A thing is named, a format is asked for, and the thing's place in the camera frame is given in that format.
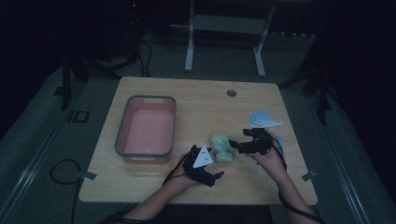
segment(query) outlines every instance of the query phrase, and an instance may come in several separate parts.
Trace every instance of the hand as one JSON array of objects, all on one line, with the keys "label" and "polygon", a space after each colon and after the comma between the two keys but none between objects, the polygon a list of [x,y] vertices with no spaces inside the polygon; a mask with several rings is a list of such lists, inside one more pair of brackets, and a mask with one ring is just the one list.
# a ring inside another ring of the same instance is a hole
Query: hand
[{"label": "hand", "polygon": [[[271,136],[276,140],[278,139],[278,137],[274,133],[268,133],[271,134]],[[274,146],[277,146],[276,140],[273,140]],[[279,158],[276,150],[276,148],[271,147],[271,149],[265,155],[260,155],[257,153],[247,154],[250,158],[252,158],[259,165],[261,165],[262,169],[264,169],[264,171],[269,176],[271,176],[271,178],[275,180],[275,182],[287,175],[286,169],[283,165],[283,161]]]},{"label": "hand", "polygon": [[189,178],[187,175],[185,175],[184,169],[183,169],[183,163],[181,163],[174,173],[172,174],[171,179],[169,179],[165,185],[171,185],[175,189],[181,190],[183,192],[184,190],[188,189],[191,186],[197,185],[198,182]]}]

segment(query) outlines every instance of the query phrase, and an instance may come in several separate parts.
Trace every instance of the black device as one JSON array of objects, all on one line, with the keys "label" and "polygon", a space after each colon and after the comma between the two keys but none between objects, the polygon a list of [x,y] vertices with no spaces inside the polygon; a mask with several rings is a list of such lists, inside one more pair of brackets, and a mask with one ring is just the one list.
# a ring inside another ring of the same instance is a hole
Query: black device
[{"label": "black device", "polygon": [[268,150],[273,146],[274,138],[265,131],[264,128],[244,129],[244,135],[253,137],[251,142],[238,143],[229,140],[230,146],[238,149],[239,153],[260,153],[261,155],[267,154]]},{"label": "black device", "polygon": [[186,155],[183,156],[183,158],[178,162],[177,166],[175,169],[173,169],[169,175],[165,178],[163,183],[165,184],[168,180],[176,176],[172,176],[177,167],[183,163],[183,169],[185,172],[185,175],[187,175],[189,178],[196,180],[202,184],[205,184],[209,187],[212,187],[215,185],[215,182],[217,179],[221,178],[222,175],[224,175],[224,172],[219,172],[216,173],[215,175],[210,174],[205,170],[205,166],[197,167],[194,168],[193,165],[201,151],[200,147],[197,147],[196,145],[192,146],[190,152],[188,152]]}]

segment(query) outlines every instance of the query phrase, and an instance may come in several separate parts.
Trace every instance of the small toy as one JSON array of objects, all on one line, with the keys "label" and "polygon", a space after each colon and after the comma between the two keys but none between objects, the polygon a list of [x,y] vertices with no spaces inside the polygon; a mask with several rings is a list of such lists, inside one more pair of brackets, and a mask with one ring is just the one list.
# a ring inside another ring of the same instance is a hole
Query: small toy
[{"label": "small toy", "polygon": [[215,133],[210,140],[214,148],[213,154],[215,155],[216,162],[231,163],[233,161],[233,149],[230,146],[228,134]]}]

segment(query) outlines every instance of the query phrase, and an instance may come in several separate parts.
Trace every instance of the plastic storage bin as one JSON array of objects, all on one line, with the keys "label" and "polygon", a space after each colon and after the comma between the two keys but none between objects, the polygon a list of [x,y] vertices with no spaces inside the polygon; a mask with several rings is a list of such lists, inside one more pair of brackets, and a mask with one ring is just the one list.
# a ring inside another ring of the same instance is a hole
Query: plastic storage bin
[{"label": "plastic storage bin", "polygon": [[173,147],[176,100],[132,96],[125,107],[115,149],[125,162],[167,163]]}]

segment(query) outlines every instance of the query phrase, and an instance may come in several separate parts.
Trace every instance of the wooden table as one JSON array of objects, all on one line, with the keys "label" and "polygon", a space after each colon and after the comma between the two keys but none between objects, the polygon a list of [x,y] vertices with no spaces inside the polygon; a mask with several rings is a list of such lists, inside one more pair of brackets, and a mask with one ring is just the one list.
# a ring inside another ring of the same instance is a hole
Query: wooden table
[{"label": "wooden table", "polygon": [[[228,90],[236,91],[236,96],[228,96]],[[166,164],[125,163],[114,149],[128,98],[142,94],[169,95],[177,100],[174,148]],[[249,128],[248,116],[257,110],[283,121],[270,131],[282,136],[288,173],[307,203],[315,204],[318,199],[312,182],[302,180],[307,169],[277,85],[152,77],[124,77],[120,81],[88,170],[98,177],[84,181],[79,198],[83,202],[143,202],[192,145],[210,146],[214,133],[227,133],[239,142],[251,141],[242,129]],[[232,163],[214,162],[205,169],[225,174],[212,188],[194,186],[171,203],[280,204],[274,181],[245,154],[234,151]]]}]

